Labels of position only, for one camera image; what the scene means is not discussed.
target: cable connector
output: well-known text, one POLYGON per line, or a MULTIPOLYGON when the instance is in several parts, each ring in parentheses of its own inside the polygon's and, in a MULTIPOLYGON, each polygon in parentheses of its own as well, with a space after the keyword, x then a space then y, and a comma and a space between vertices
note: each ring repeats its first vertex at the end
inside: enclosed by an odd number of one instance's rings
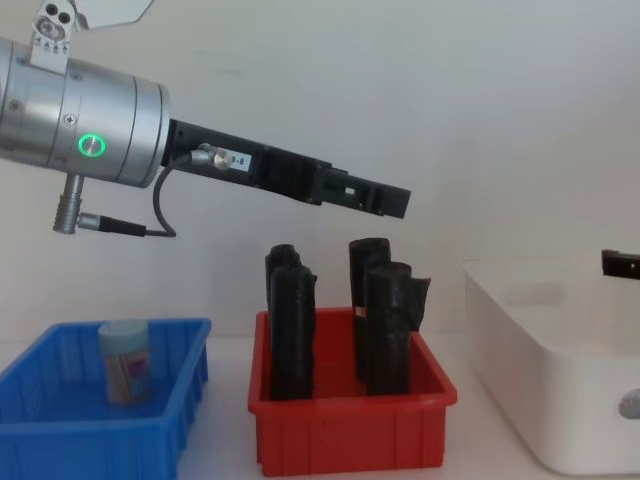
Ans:
POLYGON ((133 237, 145 237, 147 235, 147 227, 144 225, 125 222, 103 215, 94 215, 92 213, 81 213, 78 215, 78 228, 94 230, 96 232, 120 233, 133 237))
POLYGON ((208 143, 202 143, 197 150, 192 150, 191 163, 193 165, 212 165, 218 170, 229 170, 233 164, 233 158, 223 148, 214 147, 208 143))

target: blue plastic bin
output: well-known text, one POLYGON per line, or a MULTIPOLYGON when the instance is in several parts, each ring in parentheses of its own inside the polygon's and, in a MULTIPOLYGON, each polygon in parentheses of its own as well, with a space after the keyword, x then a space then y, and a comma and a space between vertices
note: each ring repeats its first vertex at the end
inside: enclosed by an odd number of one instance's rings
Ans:
POLYGON ((149 322, 153 397, 135 407, 107 403, 101 324, 54 326, 0 374, 0 480, 177 478, 211 322, 149 322))

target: white plastic container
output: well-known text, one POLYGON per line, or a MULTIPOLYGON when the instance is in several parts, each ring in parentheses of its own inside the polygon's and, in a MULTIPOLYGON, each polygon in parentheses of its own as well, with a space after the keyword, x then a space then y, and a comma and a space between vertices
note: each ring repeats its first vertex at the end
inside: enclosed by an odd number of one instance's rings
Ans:
POLYGON ((149 324, 116 320, 98 329, 107 396, 113 405, 135 405, 151 394, 149 324))
POLYGON ((542 463, 640 474, 640 281, 599 261, 467 264, 471 361, 542 463))

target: metal bracket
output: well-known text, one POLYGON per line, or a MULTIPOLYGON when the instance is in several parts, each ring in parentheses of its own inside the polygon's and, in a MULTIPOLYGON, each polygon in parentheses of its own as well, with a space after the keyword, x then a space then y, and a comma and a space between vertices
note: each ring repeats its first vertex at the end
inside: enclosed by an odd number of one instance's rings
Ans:
POLYGON ((74 30, 135 23, 153 0, 45 0, 33 21, 30 63, 64 75, 74 30))
POLYGON ((64 75, 67 71, 76 11, 66 0, 45 1, 33 21, 29 62, 64 75))

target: cable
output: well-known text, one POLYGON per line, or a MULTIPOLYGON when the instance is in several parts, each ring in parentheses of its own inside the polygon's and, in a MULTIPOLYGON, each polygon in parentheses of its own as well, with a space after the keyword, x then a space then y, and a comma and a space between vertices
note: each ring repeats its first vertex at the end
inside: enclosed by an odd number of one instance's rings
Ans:
POLYGON ((117 218, 105 217, 103 215, 94 215, 91 213, 80 213, 78 215, 78 227, 86 228, 88 230, 96 230, 99 232, 120 233, 122 235, 131 235, 134 237, 175 238, 177 233, 173 227, 169 225, 167 219, 164 218, 162 208, 160 207, 160 192, 169 174, 176 167, 180 167, 181 165, 185 165, 189 162, 191 162, 191 153, 178 157, 176 160, 169 163, 162 172, 160 172, 160 175, 158 175, 158 179, 153 186, 153 211, 155 212, 158 223, 160 223, 163 230, 147 230, 147 227, 144 225, 125 222, 123 220, 118 220, 117 218))
POLYGON ((160 172, 158 175, 158 179, 156 180, 155 185, 153 186, 153 211, 156 214, 156 218, 158 219, 158 223, 162 226, 164 230, 147 230, 145 236, 147 237, 165 237, 165 238, 175 238, 177 236, 174 228, 169 225, 167 219, 164 217, 162 213, 162 207, 160 206, 160 192, 162 191, 162 186, 166 181, 169 174, 176 168, 191 161, 191 155, 186 154, 178 157, 173 162, 167 164, 164 167, 164 170, 160 172))

